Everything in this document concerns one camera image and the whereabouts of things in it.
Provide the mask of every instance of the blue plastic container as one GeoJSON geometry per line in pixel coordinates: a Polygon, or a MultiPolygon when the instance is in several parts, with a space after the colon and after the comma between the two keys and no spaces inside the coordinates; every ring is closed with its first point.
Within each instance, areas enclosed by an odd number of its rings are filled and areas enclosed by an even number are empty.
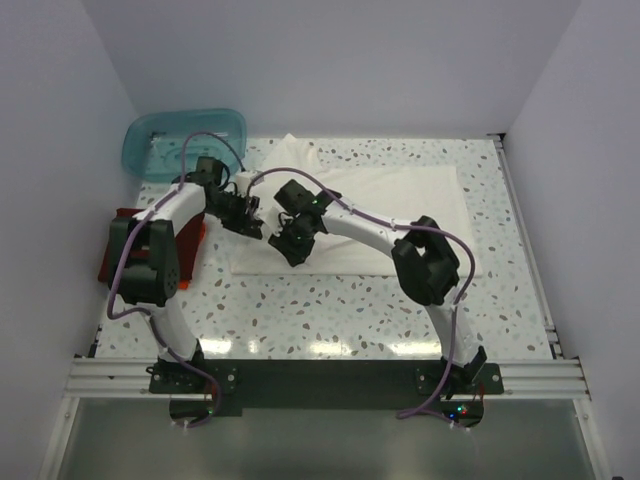
{"type": "MultiPolygon", "coordinates": [[[[180,151],[193,132],[208,131],[224,138],[240,158],[247,146],[247,124],[235,110],[216,108],[154,113],[131,124],[122,145],[124,169],[150,182],[170,183],[180,175],[180,151]]],[[[198,157],[222,160],[234,174],[239,165],[226,145],[208,135],[198,135],[187,146],[187,172],[193,171],[198,157]]]]}

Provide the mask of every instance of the white cloth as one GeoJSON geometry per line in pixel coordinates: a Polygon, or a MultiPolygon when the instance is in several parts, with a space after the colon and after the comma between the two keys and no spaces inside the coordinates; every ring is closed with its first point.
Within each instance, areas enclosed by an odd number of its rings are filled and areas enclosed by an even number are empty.
{"type": "MultiPolygon", "coordinates": [[[[291,135],[276,146],[261,170],[277,166],[291,166],[312,173],[325,186],[381,215],[408,221],[415,221],[422,215],[430,216],[440,228],[459,236],[475,253],[469,214],[453,166],[323,169],[315,148],[291,135]]],[[[314,193],[319,191],[314,184],[297,175],[269,175],[252,190],[252,194],[260,197],[259,215],[277,206],[273,196],[290,178],[295,178],[314,193]]],[[[295,268],[290,267],[284,257],[266,242],[250,240],[236,250],[231,259],[231,272],[396,276],[393,261],[377,250],[335,235],[319,233],[315,239],[307,261],[295,268]]],[[[467,276],[467,255],[455,243],[450,243],[460,259],[459,274],[467,276]]]]}

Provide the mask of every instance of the speckled white table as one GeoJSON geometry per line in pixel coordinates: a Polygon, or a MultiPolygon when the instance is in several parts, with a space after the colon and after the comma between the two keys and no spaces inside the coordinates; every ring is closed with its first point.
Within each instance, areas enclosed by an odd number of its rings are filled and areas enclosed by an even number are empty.
{"type": "MultiPolygon", "coordinates": [[[[484,275],[464,303],[491,360],[550,359],[544,317],[491,140],[310,139],[323,164],[352,168],[455,165],[471,215],[484,275]]],[[[259,165],[277,139],[249,139],[245,163],[259,165]]],[[[144,208],[166,191],[144,184],[144,208]]],[[[208,357],[437,358],[440,344],[424,309],[395,278],[234,276],[235,234],[207,220],[194,280],[179,291],[182,310],[208,357]]],[[[103,314],[97,357],[154,357],[137,314],[103,314]]]]}

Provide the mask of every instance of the glass panel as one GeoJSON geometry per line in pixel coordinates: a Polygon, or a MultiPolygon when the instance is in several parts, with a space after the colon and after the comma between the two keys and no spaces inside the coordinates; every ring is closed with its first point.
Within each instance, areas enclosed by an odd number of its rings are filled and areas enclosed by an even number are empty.
{"type": "Polygon", "coordinates": [[[593,479],[571,401],[487,402],[470,433],[387,411],[247,410],[184,432],[166,400],[83,400],[63,479],[593,479]]]}

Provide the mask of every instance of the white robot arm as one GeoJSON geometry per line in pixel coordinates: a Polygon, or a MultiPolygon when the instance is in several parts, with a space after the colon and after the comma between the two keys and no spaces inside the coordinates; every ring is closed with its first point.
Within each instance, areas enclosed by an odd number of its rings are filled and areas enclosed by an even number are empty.
{"type": "MultiPolygon", "coordinates": [[[[116,218],[110,230],[110,263],[117,264],[122,245],[136,222],[149,212],[154,215],[137,239],[137,250],[149,251],[146,260],[129,259],[124,269],[118,293],[126,303],[149,310],[166,345],[185,360],[198,350],[198,341],[184,321],[175,300],[179,280],[179,265],[175,235],[195,215],[205,211],[223,220],[223,226],[241,234],[259,238],[261,220],[254,219],[250,202],[230,192],[220,192],[210,176],[202,176],[198,183],[186,183],[179,194],[168,202],[150,205],[133,218],[116,218]]],[[[451,309],[454,305],[456,273],[459,262],[446,240],[437,235],[405,232],[383,227],[350,213],[322,192],[314,196],[291,180],[276,194],[289,219],[279,232],[268,239],[294,267],[304,262],[311,253],[317,233],[334,234],[361,242],[393,259],[403,291],[414,301],[425,306],[440,338],[444,359],[451,357],[451,309]]],[[[343,202],[352,205],[349,200],[343,202]]],[[[375,215],[390,225],[417,224],[437,227],[428,217],[417,222],[375,215]]],[[[159,357],[175,361],[160,344],[159,357]]],[[[470,323],[462,309],[458,311],[452,363],[464,368],[472,363],[481,367],[486,356],[473,335],[470,323]]]]}

